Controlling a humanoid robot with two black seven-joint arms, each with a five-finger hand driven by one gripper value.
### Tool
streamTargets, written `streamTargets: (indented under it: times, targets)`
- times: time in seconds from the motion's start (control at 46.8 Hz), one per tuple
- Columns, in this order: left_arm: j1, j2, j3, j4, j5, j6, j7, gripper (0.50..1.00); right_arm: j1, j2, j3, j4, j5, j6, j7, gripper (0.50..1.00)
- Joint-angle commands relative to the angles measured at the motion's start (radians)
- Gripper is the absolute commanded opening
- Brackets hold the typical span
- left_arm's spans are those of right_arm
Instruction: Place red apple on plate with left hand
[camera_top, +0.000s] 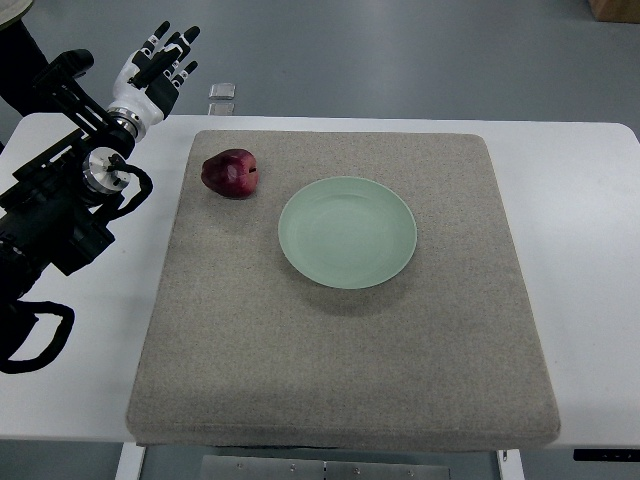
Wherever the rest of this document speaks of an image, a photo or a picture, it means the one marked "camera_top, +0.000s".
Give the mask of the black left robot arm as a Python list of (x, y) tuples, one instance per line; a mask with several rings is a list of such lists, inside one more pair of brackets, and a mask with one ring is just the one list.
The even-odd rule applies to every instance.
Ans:
[(56, 57), (34, 90), (76, 130), (13, 174), (1, 196), (1, 297), (27, 293), (50, 265), (71, 275), (93, 262), (115, 238), (108, 224), (135, 211), (153, 183), (127, 162), (136, 130), (101, 108), (78, 85), (92, 66), (85, 49)]

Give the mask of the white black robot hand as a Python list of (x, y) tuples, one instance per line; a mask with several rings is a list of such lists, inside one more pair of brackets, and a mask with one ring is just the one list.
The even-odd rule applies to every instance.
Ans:
[(169, 116), (181, 87), (198, 66), (188, 57), (200, 28), (174, 33), (169, 29), (170, 23), (163, 22), (129, 56), (114, 83), (108, 113), (138, 140)]

